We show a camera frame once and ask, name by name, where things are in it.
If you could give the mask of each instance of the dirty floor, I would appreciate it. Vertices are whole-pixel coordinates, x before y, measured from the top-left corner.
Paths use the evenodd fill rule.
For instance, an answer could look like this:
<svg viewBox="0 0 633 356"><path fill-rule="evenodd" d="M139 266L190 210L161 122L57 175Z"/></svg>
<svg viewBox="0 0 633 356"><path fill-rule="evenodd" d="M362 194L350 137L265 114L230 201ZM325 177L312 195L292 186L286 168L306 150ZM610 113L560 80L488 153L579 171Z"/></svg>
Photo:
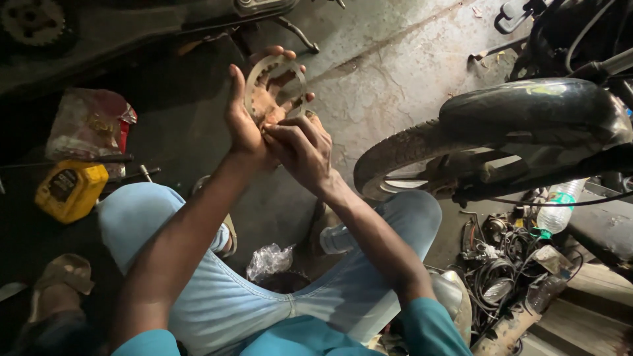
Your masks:
<svg viewBox="0 0 633 356"><path fill-rule="evenodd" d="M305 54L294 35L273 23L262 23L247 40L254 51L281 44L298 52L308 67L309 89L317 95L310 108L334 140L332 164L351 183L354 164L369 147L436 118L451 96L504 81L513 53L467 65L469 53L527 33L529 23L508 36L495 31L492 21L503 2L346 0L342 10L335 2L304 0L287 17L318 43L320 54ZM157 58L85 84L119 92L139 114L128 139L128 151L136 156L129 170L142 163L161 167L155 181L185 197L199 177L214 170L230 144L222 121L230 63L244 60L225 37L184 57ZM14 154L24 160L41 155L59 97L53 94L4 112L10 121L4 131L25 138ZM0 284L33 283L54 257L81 254L91 261L96 282L85 309L105 333L122 277L100 242L96 216L61 226L34 207L33 191L43 173L3 173L8 194L0 197ZM315 198L284 169L259 177L232 209L240 248L228 264L243 272L259 247L301 241L314 204ZM444 220L425 263L443 268L454 262L467 218L450 201L441 206ZM488 214L507 207L480 202L468 209ZM30 290L0 303L5 325L0 352L10 347L27 318L29 298Z"/></svg>

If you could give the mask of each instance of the light blue jeans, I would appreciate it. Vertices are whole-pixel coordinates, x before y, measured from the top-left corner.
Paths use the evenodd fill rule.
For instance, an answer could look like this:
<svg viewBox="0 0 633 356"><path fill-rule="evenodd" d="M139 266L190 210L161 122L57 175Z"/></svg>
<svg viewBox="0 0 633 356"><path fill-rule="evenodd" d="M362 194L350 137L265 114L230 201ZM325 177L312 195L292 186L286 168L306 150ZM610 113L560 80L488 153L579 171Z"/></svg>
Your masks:
<svg viewBox="0 0 633 356"><path fill-rule="evenodd" d="M117 189L98 204L103 242L123 273L184 203L170 188L137 183ZM442 219L435 198L408 191L392 196L376 211L424 259ZM350 252L314 283L288 295L247 282L226 266L213 252L221 250L227 238L222 226L171 310L169 330L194 356L237 354L240 341L248 336L300 315L317 317L368 343L400 311L395 293L342 224L323 230L321 245L326 251Z"/></svg>

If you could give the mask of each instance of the plastic bag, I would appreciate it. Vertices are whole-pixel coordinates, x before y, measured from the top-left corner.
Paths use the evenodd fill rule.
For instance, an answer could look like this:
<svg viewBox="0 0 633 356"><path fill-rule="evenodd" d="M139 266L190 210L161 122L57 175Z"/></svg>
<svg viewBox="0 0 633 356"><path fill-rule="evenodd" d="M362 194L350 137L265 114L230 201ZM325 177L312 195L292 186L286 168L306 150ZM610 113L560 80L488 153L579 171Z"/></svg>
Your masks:
<svg viewBox="0 0 633 356"><path fill-rule="evenodd" d="M274 243L253 252L251 263L246 267L248 280L259 283L270 274L288 270L292 265L292 249L294 246L290 245L282 250Z"/></svg>
<svg viewBox="0 0 633 356"><path fill-rule="evenodd" d="M46 158L67 160L125 153L136 112L123 96L104 89L71 88L64 92L46 143ZM125 165L105 165L110 177L125 175Z"/></svg>

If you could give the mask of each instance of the yellow bottle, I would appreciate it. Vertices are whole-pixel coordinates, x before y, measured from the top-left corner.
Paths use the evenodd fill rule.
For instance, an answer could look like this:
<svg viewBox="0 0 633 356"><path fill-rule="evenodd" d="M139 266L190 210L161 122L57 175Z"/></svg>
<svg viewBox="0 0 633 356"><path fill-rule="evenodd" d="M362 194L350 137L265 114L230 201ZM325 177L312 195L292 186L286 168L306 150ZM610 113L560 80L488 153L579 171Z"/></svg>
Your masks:
<svg viewBox="0 0 633 356"><path fill-rule="evenodd" d="M90 213L103 187L108 171L99 163L62 161L37 187L35 204L64 224Z"/></svg>

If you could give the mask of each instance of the plastic water bottle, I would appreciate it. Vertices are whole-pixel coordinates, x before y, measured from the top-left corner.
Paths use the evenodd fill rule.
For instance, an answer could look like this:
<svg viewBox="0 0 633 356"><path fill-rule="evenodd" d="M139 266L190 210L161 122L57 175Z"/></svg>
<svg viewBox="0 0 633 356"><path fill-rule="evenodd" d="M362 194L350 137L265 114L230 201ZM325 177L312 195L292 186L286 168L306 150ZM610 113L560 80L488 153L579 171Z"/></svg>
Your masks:
<svg viewBox="0 0 633 356"><path fill-rule="evenodd" d="M547 204L569 204L578 201L580 192L585 186L584 179L557 184L549 189ZM541 229L541 238L549 239L567 227L572 217L573 207L542 207L536 224Z"/></svg>

